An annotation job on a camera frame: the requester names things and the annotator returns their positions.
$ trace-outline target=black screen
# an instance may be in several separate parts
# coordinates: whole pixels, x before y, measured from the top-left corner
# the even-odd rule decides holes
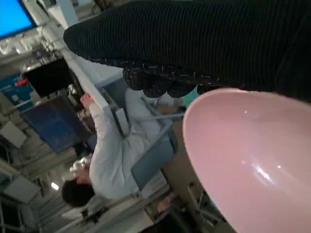
[[[49,94],[67,88],[73,81],[69,68],[64,59],[53,61],[49,64],[24,73],[38,95],[43,98]]]

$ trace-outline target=person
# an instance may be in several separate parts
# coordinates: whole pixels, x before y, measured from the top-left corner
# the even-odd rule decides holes
[[[133,120],[152,115],[142,98],[147,102],[155,101],[146,98],[142,91],[126,90],[126,110],[131,128],[129,135],[122,138],[110,110],[103,112],[89,94],[81,97],[82,105],[89,109],[94,119],[97,144],[91,162],[82,163],[75,170],[74,179],[65,181],[62,188],[64,202],[72,207],[82,207],[95,194],[107,199],[119,199],[137,190],[131,168],[161,130],[156,120]],[[158,102],[176,103],[168,95],[162,96]]]

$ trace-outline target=hand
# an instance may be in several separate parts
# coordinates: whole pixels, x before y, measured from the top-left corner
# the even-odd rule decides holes
[[[93,101],[94,100],[92,99],[89,93],[85,93],[80,99],[80,102],[85,109],[88,109],[91,103],[93,103]]]

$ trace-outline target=pink bowl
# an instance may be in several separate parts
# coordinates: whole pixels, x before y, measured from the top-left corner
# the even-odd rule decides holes
[[[218,89],[190,105],[183,136],[200,182],[237,232],[311,232],[309,105]]]

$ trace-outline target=white shirt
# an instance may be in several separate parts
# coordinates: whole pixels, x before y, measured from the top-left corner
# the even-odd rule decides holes
[[[143,92],[127,89],[126,110],[129,117],[150,117]],[[156,120],[131,121],[129,136],[122,138],[110,109],[107,112],[90,105],[95,122],[97,144],[90,165],[90,179],[96,194],[108,199],[119,199],[138,191],[131,168],[143,156],[148,144],[159,134],[161,125]]]
[[[90,179],[96,194],[108,199],[119,199],[137,191],[131,168],[143,153],[146,138],[135,134],[122,140],[112,115],[90,105],[97,144],[90,165]]]

